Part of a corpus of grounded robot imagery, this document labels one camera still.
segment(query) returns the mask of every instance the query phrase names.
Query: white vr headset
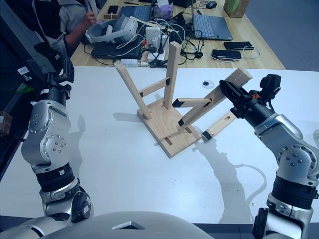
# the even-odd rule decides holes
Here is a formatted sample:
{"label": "white vr headset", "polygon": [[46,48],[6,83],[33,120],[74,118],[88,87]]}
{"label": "white vr headset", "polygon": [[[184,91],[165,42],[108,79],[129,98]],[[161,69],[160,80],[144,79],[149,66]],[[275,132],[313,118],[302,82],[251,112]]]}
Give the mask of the white vr headset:
{"label": "white vr headset", "polygon": [[138,22],[136,19],[133,17],[126,17],[122,14],[119,19],[92,25],[85,32],[85,36],[91,44],[102,41],[105,41],[106,43],[111,42],[113,44],[123,43],[134,38],[137,29]]}

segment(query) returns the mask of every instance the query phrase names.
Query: laptop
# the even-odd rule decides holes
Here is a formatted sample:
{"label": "laptop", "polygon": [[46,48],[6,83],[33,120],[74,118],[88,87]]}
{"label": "laptop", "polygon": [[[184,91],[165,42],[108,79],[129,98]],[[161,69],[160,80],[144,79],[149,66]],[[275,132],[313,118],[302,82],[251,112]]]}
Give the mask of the laptop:
{"label": "laptop", "polygon": [[147,6],[123,6],[120,14],[124,14],[127,17],[133,16],[142,21],[149,21],[152,14],[152,5]]}
{"label": "laptop", "polygon": [[193,4],[191,4],[191,16],[195,38],[233,40],[225,18],[220,16],[195,15]]}
{"label": "laptop", "polygon": [[[145,35],[145,30],[142,29],[140,31],[141,35]],[[94,44],[94,48],[91,52],[93,57],[97,58],[107,58],[107,59],[140,59],[142,54],[142,45],[140,42],[142,41],[141,36],[137,36],[136,40],[127,44],[125,47],[121,49],[116,49],[119,45],[118,43],[106,43],[106,42],[97,42]]]}

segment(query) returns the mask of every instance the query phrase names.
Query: white table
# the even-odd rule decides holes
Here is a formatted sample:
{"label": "white table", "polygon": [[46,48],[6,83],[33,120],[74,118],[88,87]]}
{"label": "white table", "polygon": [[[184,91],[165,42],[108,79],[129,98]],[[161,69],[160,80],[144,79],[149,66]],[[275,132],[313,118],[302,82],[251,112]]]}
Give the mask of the white table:
{"label": "white table", "polygon": [[[234,69],[178,70],[174,99],[204,97]],[[244,88],[259,89],[267,74],[282,76],[282,90],[273,100],[303,132],[311,145],[319,129],[319,72],[248,70],[254,77]],[[140,89],[165,77],[163,69],[130,68]],[[91,196],[95,215],[115,211],[158,211],[192,223],[252,222],[266,205],[277,164],[243,119],[236,119],[215,139],[202,140],[169,159],[136,115],[137,104],[113,67],[76,67],[67,109],[71,120],[69,150],[75,175]],[[146,97],[150,103],[163,90]],[[231,108],[228,100],[195,122],[204,131]],[[189,109],[178,109],[185,114]],[[40,186],[31,167],[15,154],[0,183],[0,214],[43,215]],[[314,201],[313,222],[319,222]]]}

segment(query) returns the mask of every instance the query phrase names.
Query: smartphone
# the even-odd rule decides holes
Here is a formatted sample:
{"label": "smartphone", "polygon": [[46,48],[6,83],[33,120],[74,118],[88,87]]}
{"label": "smartphone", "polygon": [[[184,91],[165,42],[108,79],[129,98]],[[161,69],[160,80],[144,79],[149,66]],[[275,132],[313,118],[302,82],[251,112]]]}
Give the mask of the smartphone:
{"label": "smartphone", "polygon": [[111,5],[108,10],[108,14],[116,14],[118,12],[119,6]]}
{"label": "smartphone", "polygon": [[227,50],[253,50],[254,47],[249,41],[233,41],[233,42],[224,42],[224,46]]}
{"label": "smartphone", "polygon": [[229,51],[229,50],[213,50],[212,57],[222,60],[239,60],[241,59],[241,54],[239,51]]}

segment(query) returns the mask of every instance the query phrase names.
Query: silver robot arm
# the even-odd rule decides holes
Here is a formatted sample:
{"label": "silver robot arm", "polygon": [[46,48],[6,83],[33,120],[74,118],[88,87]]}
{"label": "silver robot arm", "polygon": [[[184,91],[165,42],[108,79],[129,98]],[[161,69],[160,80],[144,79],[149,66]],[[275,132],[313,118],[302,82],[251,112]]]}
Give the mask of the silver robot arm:
{"label": "silver robot arm", "polygon": [[41,186],[45,217],[4,231],[1,238],[39,238],[91,216],[90,197],[73,175],[67,151],[70,120],[65,105],[71,86],[60,83],[73,82],[72,63],[67,63],[64,72],[62,76],[48,73],[47,85],[33,106],[28,136],[21,149]]}
{"label": "silver robot arm", "polygon": [[318,198],[319,150],[306,143],[300,130],[284,115],[275,113],[271,100],[280,90],[280,81],[280,76],[268,75],[260,83],[261,91],[249,93],[226,81],[220,81],[220,86],[234,104],[232,113],[254,128],[279,166],[268,208],[260,208],[255,218],[253,236],[306,239],[313,215],[311,205]]}

